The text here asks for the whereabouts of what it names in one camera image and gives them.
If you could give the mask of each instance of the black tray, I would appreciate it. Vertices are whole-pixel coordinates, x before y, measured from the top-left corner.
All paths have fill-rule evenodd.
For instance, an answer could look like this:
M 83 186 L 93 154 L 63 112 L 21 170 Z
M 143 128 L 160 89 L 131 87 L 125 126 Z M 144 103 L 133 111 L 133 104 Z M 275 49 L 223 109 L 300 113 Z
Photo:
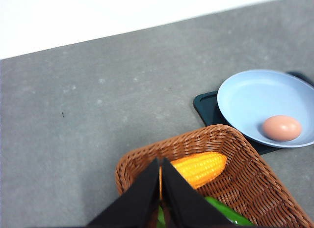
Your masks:
M 314 82 L 300 72 L 290 71 L 287 73 L 295 77 L 298 77 L 314 86 Z M 226 121 L 218 107 L 217 93 L 218 91 L 213 91 L 206 94 L 200 94 L 194 98 L 193 101 L 194 108 L 198 112 L 206 126 L 214 124 L 229 125 L 229 123 Z M 248 140 L 248 142 L 250 142 L 250 144 L 256 149 L 256 151 L 260 155 L 280 149 L 260 144 L 247 137 L 246 139 Z

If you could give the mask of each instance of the yellow corn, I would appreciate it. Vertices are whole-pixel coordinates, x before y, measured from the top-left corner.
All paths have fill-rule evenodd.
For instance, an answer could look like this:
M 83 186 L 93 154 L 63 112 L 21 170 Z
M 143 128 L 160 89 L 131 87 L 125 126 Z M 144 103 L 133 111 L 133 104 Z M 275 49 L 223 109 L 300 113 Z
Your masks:
M 196 153 L 172 161 L 171 164 L 197 189 L 214 180 L 224 170 L 227 157 L 218 152 Z

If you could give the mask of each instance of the brown egg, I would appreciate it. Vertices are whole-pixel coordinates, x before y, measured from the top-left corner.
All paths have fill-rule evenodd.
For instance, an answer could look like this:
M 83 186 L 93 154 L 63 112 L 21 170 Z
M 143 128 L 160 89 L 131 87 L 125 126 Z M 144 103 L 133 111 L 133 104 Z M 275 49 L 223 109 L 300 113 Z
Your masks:
M 302 131 L 302 126 L 296 119 L 285 115 L 268 118 L 262 128 L 265 134 L 275 141 L 291 141 Z

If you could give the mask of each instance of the gray countertop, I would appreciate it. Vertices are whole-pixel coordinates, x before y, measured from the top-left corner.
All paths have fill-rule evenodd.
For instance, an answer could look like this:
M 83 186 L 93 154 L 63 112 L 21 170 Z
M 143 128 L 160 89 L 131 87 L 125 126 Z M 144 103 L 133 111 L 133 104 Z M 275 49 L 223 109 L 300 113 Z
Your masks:
M 118 196 L 120 157 L 203 127 L 193 98 L 234 73 L 314 80 L 313 4 L 272 1 L 2 60 L 2 227 L 88 223 Z M 313 149 L 263 155 L 312 219 Z

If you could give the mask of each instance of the wicker basket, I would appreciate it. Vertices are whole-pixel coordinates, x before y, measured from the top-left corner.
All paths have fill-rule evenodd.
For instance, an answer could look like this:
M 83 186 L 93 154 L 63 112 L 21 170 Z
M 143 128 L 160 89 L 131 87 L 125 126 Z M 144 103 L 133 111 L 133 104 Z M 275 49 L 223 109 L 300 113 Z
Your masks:
M 116 167 L 122 194 L 155 158 L 170 161 L 193 153 L 217 151 L 228 157 L 224 171 L 197 191 L 212 196 L 254 224 L 268 227 L 314 228 L 271 168 L 236 129 L 212 125 L 160 141 L 124 155 Z

